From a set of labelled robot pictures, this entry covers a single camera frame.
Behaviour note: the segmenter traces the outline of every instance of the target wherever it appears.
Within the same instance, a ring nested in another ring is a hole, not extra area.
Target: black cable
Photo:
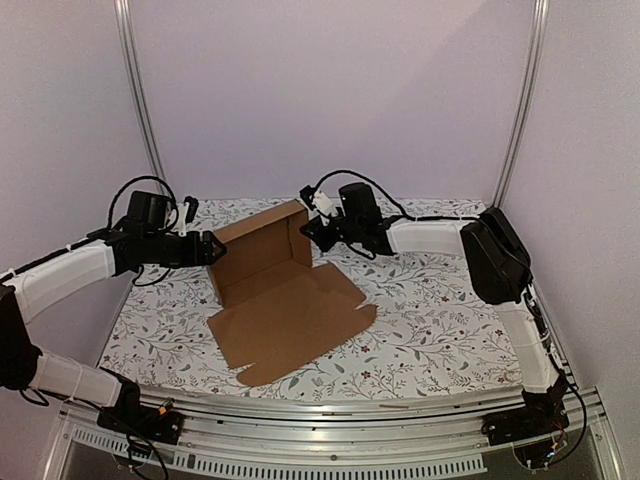
[[[144,265],[140,265],[140,273],[138,273],[138,276],[136,278],[133,279],[133,286],[134,287],[151,287],[153,285],[157,285],[158,283],[164,281],[168,276],[169,273],[171,273],[171,269],[167,268],[166,272],[164,272],[160,278],[153,280],[152,282],[149,283],[136,283],[138,281],[138,279],[142,276],[142,273],[144,272]]]
[[[561,376],[565,376],[565,372],[564,370],[562,370],[558,364],[556,363],[555,358],[553,358],[553,355],[549,354],[549,359],[551,360],[551,364],[553,365],[553,368],[556,369],[556,371],[558,372],[559,375]],[[580,406],[582,407],[582,430],[580,431],[580,436],[578,437],[578,440],[576,441],[576,443],[573,445],[573,447],[571,447],[571,450],[569,450],[569,452],[567,452],[566,455],[564,455],[562,458],[555,460],[555,457],[549,462],[549,466],[552,465],[557,465],[560,462],[564,462],[567,458],[569,458],[569,456],[571,454],[573,454],[573,452],[575,452],[578,447],[580,446],[580,442],[582,442],[582,440],[584,439],[584,436],[587,433],[587,406],[584,403],[584,400],[582,399],[582,396],[578,393],[578,390],[576,389],[576,387],[574,387],[573,385],[571,385],[569,382],[567,382],[567,386],[569,387],[569,390],[571,390],[571,392],[576,396],[576,398],[578,399],[578,402],[580,402]]]
[[[107,217],[107,230],[111,230],[111,227],[113,226],[113,212],[116,208],[116,203],[118,203],[118,199],[120,198],[120,196],[125,192],[125,190],[127,188],[129,188],[131,185],[133,185],[134,183],[138,183],[141,182],[143,180],[153,180],[155,182],[158,182],[160,185],[162,185],[167,192],[169,193],[169,197],[171,198],[171,207],[177,212],[178,211],[178,202],[176,200],[176,196],[173,193],[173,190],[171,190],[171,187],[169,186],[169,184],[167,182],[165,182],[163,179],[161,179],[160,177],[156,177],[155,175],[141,175],[139,177],[135,177],[132,178],[131,180],[129,180],[127,183],[125,183],[120,190],[118,190],[118,193],[116,193],[116,195],[113,197],[113,200],[111,200],[111,205],[109,206],[109,216]],[[167,233],[168,231],[170,231],[173,227],[175,227],[176,223],[178,223],[178,215],[176,215],[175,220],[171,223],[171,225],[167,226],[164,230],[159,231],[158,233]]]
[[[384,195],[384,197],[389,200],[389,203],[391,203],[391,205],[393,205],[394,207],[396,207],[399,211],[400,214],[402,216],[402,218],[405,218],[407,220],[412,220],[412,221],[433,221],[433,220],[475,220],[476,217],[454,217],[454,216],[445,216],[445,215],[431,215],[431,216],[427,216],[427,217],[414,217],[413,215],[409,215],[407,213],[407,211],[405,210],[405,208],[402,206],[402,204],[400,202],[398,202],[396,199],[394,199],[391,195],[389,195],[387,193],[387,191],[382,188],[380,185],[378,185],[378,183],[376,183],[375,181],[371,180],[369,177],[367,177],[366,175],[363,175],[361,173],[358,172],[354,172],[353,170],[345,170],[345,169],[340,169],[340,170],[334,170],[333,172],[329,172],[327,173],[325,176],[323,176],[318,183],[315,186],[315,190],[318,190],[320,188],[320,186],[322,186],[322,184],[329,178],[334,177],[336,175],[352,175],[354,177],[357,177],[361,180],[364,180],[365,182],[370,183],[371,185],[373,185],[380,193],[382,193],[382,195]]]
[[[137,437],[137,438],[139,438],[140,440],[142,440],[151,449],[151,452],[153,452],[153,454],[156,456],[156,458],[158,459],[158,462],[160,463],[160,467],[162,468],[162,473],[164,475],[163,480],[169,480],[169,470],[167,469],[167,465],[165,464],[164,459],[162,458],[160,453],[158,452],[158,449],[156,449],[156,447],[153,445],[153,443],[151,443],[151,441],[149,439],[147,439],[144,435],[141,435],[134,428],[130,427],[125,422],[123,422],[122,420],[120,420],[116,416],[112,415],[111,413],[109,413],[105,409],[100,408],[95,403],[89,402],[89,401],[86,401],[86,400],[78,400],[78,401],[82,402],[82,403],[85,403],[85,404],[89,405],[91,408],[93,408],[93,409],[97,410],[98,412],[106,415],[111,420],[113,420],[114,422],[116,422],[118,425],[120,425],[122,428],[124,428],[125,430],[127,430],[129,432],[126,435],[127,443],[129,443],[129,448],[127,449],[127,454],[128,454],[128,459],[129,459],[129,467],[131,468],[131,471],[133,473],[135,473],[138,477],[142,478],[143,480],[152,480],[151,478],[149,478],[149,477],[143,475],[142,473],[140,473],[138,471],[138,469],[137,469],[138,467],[134,467],[133,466],[133,454],[131,452],[131,444],[134,443],[134,441],[131,439],[132,435]]]
[[[42,393],[40,393],[38,390],[31,390],[31,391],[36,394],[39,400],[34,400],[33,398],[29,398],[24,390],[20,390],[20,396],[30,404],[35,405],[36,407],[48,407],[49,405],[51,405],[49,403],[49,400],[47,400],[44,397],[44,395],[42,395]]]
[[[173,190],[171,190],[171,187],[169,186],[169,184],[167,182],[165,182],[163,179],[161,179],[160,177],[156,177],[154,175],[142,175],[140,177],[136,177],[136,178],[133,178],[133,179],[129,180],[127,183],[124,184],[124,186],[122,186],[122,188],[120,188],[118,193],[116,193],[116,195],[114,196],[113,200],[111,201],[111,205],[109,207],[109,216],[107,218],[107,226],[106,226],[107,230],[111,230],[111,228],[113,227],[113,213],[114,213],[114,210],[115,210],[116,203],[117,203],[118,199],[120,198],[120,196],[131,185],[133,185],[134,183],[143,181],[143,180],[154,180],[154,181],[158,182],[159,184],[161,184],[163,187],[165,187],[167,189],[167,192],[169,192],[169,196],[171,198],[171,207],[176,211],[176,218],[174,219],[174,221],[170,225],[165,227],[164,230],[161,230],[159,233],[169,232],[173,227],[175,227],[176,223],[178,223],[178,215],[177,215],[178,203],[177,203],[177,200],[176,200],[176,196],[173,193]],[[118,223],[116,223],[116,227],[119,227],[119,224],[120,224],[121,221],[122,220],[120,220],[120,221],[118,221]],[[14,273],[7,273],[3,277],[0,277],[0,284],[3,284],[4,282],[6,282],[8,280],[11,280],[16,275],[20,275],[22,273],[25,273],[26,271],[31,270],[32,268],[40,266],[43,263],[46,263],[46,262],[48,262],[50,260],[53,260],[54,258],[60,257],[60,256],[64,255],[65,253],[68,253],[69,251],[73,251],[73,250],[76,250],[76,249],[78,249],[80,247],[84,247],[85,245],[88,245],[89,243],[91,243],[93,241],[95,241],[95,239],[85,238],[83,240],[80,240],[79,242],[76,242],[76,243],[70,245],[69,249],[61,248],[59,250],[56,250],[55,252],[49,253],[48,255],[46,255],[46,256],[44,256],[42,258],[34,260],[33,262],[27,263],[26,265],[23,265],[23,266],[15,269]]]
[[[31,270],[32,268],[38,267],[40,265],[42,265],[43,263],[48,262],[49,260],[53,260],[54,258],[60,257],[61,255],[64,255],[65,253],[69,253],[69,251],[73,251],[76,250],[80,247],[84,247],[85,245],[88,245],[89,243],[95,241],[95,239],[89,239],[89,238],[85,238],[82,239],[76,243],[73,243],[71,245],[69,245],[69,248],[61,248],[59,250],[56,250],[55,252],[51,252],[48,255],[45,255],[42,258],[39,258],[37,260],[34,260],[33,262],[29,262],[26,265],[23,265],[19,268],[16,268],[14,271],[15,275],[20,275],[28,270]],[[15,275],[12,273],[8,273],[5,276],[3,276],[2,278],[0,278],[0,284],[6,282],[7,280],[11,280]]]

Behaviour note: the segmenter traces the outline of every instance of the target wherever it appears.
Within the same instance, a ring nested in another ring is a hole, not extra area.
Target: patterned surface
[[[202,202],[193,228],[218,228],[281,201]],[[403,203],[421,215],[466,215],[483,208],[460,200]],[[271,385],[246,387],[237,382],[238,371],[227,368],[206,325],[221,307],[202,268],[134,288],[101,365],[145,384],[308,401],[421,397],[520,382],[508,337],[492,308],[475,296],[462,258],[403,254],[369,261],[342,246],[324,256],[314,251],[314,259],[336,264],[378,305],[376,322]],[[149,270],[145,279],[162,273]]]

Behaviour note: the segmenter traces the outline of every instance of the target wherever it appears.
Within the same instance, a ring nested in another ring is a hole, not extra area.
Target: cardboard box
[[[311,268],[300,233],[306,209],[291,201],[216,232],[228,253],[209,268],[225,309],[209,327],[238,381],[271,383],[366,330],[376,307],[334,265]]]

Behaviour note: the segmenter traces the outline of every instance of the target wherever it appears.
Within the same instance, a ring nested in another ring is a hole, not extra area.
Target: white wall
[[[506,211],[583,386],[640,470],[640,3],[552,2]]]
[[[283,196],[350,167],[399,196],[488,200],[533,5],[132,2],[169,180],[200,198]]]
[[[0,271],[103,226],[115,191],[148,173],[113,2],[2,0]],[[95,364],[127,279],[45,312],[34,343]],[[0,478],[33,480],[57,406],[0,391]]]

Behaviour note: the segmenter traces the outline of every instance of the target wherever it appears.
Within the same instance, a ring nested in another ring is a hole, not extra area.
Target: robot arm
[[[31,343],[25,325],[72,293],[125,272],[139,272],[145,264],[166,268],[213,264],[226,253],[225,246],[212,232],[186,231],[197,207],[197,201],[190,197],[183,205],[172,205],[169,197],[133,192],[127,215],[113,228],[92,232],[80,242],[18,271],[10,270],[2,277],[0,386],[19,391],[31,389],[106,407],[107,414],[101,415],[98,422],[101,426],[126,431],[124,423],[138,431],[145,430],[142,432],[145,436],[160,441],[177,440],[179,428],[165,427],[171,422],[181,426],[179,414],[172,412],[158,422],[147,420],[142,428],[140,419],[149,419],[157,412],[140,405],[140,391],[135,383],[42,351]],[[177,232],[171,231],[174,226]],[[156,431],[167,430],[170,435],[157,435]]]
[[[316,213],[301,232],[321,251],[343,242],[371,260],[404,252],[466,258],[473,289],[504,324],[523,376],[525,407],[485,418],[483,433],[490,443],[523,440],[553,432],[557,425],[568,426],[562,404],[567,381],[550,353],[549,331],[531,284],[531,259],[504,214],[490,207],[477,217],[413,218],[402,212],[384,218],[369,185],[346,185],[339,194],[342,207],[317,187],[300,192]]]

